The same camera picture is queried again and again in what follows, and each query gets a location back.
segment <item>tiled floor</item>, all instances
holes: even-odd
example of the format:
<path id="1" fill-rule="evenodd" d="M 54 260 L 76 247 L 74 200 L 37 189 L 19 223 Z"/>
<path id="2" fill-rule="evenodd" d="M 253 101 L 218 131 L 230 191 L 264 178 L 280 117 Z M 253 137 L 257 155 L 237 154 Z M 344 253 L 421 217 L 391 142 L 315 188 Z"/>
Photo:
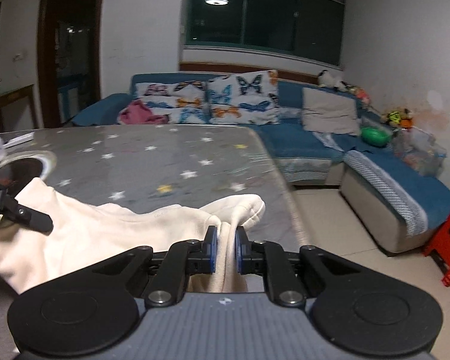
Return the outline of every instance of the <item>tiled floor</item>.
<path id="1" fill-rule="evenodd" d="M 316 246 L 413 284 L 438 300 L 444 323 L 432 354 L 438 360 L 450 360 L 450 287 L 441 283 L 443 274 L 433 260 L 415 251 L 386 257 L 337 190 L 297 190 L 293 195 Z"/>

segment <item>stuffed toy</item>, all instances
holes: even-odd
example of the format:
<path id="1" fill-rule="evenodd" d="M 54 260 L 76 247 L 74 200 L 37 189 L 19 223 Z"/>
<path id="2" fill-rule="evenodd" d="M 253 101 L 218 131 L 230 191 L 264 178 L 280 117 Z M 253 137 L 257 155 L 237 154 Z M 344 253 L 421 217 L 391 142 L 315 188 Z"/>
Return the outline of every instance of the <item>stuffed toy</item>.
<path id="1" fill-rule="evenodd" d="M 334 89 L 336 92 L 346 92 L 347 84 L 340 77 L 334 78 L 328 70 L 322 70 L 318 74 L 318 84 L 321 88 Z"/>
<path id="2" fill-rule="evenodd" d="M 411 128 L 413 126 L 413 114 L 408 108 L 397 108 L 383 113 L 380 122 L 393 127 Z"/>
<path id="3" fill-rule="evenodd" d="M 370 106 L 371 100 L 370 100 L 370 96 L 368 95 L 367 92 L 365 92 L 362 88 L 360 88 L 360 86 L 347 86 L 347 91 L 348 93 L 351 93 L 352 95 L 358 97 L 361 102 L 362 102 L 362 106 L 364 108 L 367 108 Z"/>

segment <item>yellow star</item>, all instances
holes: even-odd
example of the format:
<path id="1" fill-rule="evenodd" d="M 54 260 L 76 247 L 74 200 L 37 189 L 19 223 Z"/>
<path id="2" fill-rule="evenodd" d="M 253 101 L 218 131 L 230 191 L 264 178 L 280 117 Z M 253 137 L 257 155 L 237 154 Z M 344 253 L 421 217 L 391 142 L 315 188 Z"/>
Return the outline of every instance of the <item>yellow star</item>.
<path id="1" fill-rule="evenodd" d="M 160 193 L 167 193 L 167 192 L 171 192 L 172 186 L 171 185 L 161 185 L 157 188 L 157 191 Z"/>

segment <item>pink cloth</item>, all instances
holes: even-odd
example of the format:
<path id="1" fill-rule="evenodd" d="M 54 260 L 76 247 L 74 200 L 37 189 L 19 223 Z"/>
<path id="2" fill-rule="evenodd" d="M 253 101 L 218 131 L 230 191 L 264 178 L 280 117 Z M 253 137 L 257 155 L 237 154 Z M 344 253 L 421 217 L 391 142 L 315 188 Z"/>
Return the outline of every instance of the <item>pink cloth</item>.
<path id="1" fill-rule="evenodd" d="M 166 124 L 168 116 L 154 115 L 152 110 L 140 100 L 133 100 L 118 114 L 120 124 Z"/>

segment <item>sofa armrest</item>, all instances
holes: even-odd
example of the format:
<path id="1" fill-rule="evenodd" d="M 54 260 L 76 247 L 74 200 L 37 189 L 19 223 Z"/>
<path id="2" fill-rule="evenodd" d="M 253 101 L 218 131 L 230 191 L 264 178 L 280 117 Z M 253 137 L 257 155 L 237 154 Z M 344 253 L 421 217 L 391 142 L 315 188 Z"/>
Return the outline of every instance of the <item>sofa armrest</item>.
<path id="1" fill-rule="evenodd" d="M 119 112 L 133 101 L 126 93 L 114 93 L 80 111 L 73 119 L 75 126 L 107 126 L 117 124 Z"/>

